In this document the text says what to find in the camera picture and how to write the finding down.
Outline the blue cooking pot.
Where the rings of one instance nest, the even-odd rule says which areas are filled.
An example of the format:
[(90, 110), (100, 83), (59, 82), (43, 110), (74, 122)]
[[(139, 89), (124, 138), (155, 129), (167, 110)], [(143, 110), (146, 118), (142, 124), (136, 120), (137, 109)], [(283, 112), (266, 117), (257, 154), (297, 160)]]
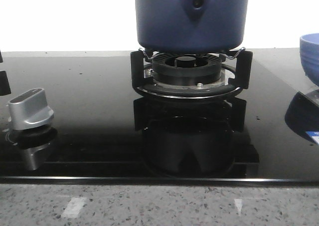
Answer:
[(248, 0), (135, 0), (138, 43), (153, 51), (214, 53), (238, 47)]

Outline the blue ceramic bowl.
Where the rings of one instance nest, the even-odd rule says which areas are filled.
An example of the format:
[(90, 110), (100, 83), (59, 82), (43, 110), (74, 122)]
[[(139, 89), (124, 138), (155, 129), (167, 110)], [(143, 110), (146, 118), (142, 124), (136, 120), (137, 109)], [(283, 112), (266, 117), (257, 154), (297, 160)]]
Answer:
[(300, 37), (300, 59), (305, 75), (316, 86), (319, 85), (319, 33)]

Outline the black pot support grate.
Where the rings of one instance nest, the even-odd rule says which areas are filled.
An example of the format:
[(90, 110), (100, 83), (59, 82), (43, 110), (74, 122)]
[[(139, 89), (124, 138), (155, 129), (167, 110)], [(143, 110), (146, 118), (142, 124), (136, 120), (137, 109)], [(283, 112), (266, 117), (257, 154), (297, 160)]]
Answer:
[[(132, 87), (138, 94), (155, 99), (196, 101), (227, 99), (249, 87), (253, 53), (245, 48), (211, 54), (222, 61), (220, 79), (210, 84), (191, 86), (165, 84), (153, 78), (152, 59), (164, 53), (167, 52), (154, 53), (143, 49), (131, 52)], [(192, 55), (203, 57), (205, 54)]]

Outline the black left pot support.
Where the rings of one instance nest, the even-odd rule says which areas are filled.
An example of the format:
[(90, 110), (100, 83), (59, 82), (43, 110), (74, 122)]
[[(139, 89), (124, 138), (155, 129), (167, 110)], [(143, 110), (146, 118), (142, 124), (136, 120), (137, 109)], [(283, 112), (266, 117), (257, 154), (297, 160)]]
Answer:
[(5, 70), (0, 71), (0, 95), (5, 96), (11, 94), (11, 89)]

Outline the black gas burner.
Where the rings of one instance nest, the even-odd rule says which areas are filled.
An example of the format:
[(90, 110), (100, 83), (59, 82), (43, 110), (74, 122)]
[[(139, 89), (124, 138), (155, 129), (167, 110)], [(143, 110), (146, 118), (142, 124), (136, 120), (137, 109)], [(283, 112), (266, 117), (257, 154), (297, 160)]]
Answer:
[(211, 54), (199, 57), (164, 53), (152, 59), (153, 78), (156, 81), (182, 86), (217, 81), (221, 77), (221, 65), (221, 59)]

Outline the black glass cooktop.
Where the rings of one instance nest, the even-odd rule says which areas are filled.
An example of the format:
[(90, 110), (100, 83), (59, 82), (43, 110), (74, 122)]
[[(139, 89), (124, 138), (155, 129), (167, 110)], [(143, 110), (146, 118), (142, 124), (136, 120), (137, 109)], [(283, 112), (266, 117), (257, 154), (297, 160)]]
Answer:
[[(319, 105), (296, 50), (254, 53), (250, 85), (213, 102), (152, 101), (131, 84), (128, 52), (6, 52), (0, 70), (2, 183), (147, 185), (319, 184)], [(54, 118), (10, 127), (8, 102), (45, 90)]]

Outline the silver stove knob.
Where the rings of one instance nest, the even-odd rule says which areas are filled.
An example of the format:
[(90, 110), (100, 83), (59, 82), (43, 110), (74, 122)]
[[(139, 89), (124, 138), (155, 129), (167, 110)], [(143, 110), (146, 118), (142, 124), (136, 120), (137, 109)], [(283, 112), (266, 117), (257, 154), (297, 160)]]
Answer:
[(48, 125), (54, 118), (54, 111), (48, 106), (43, 88), (30, 89), (8, 102), (10, 127), (13, 130), (27, 130)]

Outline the blue label sticker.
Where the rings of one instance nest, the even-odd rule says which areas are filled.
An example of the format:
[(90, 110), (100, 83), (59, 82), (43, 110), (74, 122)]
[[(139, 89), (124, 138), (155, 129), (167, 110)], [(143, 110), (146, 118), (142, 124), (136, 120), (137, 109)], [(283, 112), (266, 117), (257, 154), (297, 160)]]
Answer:
[(306, 133), (316, 144), (319, 145), (319, 131), (306, 131)]

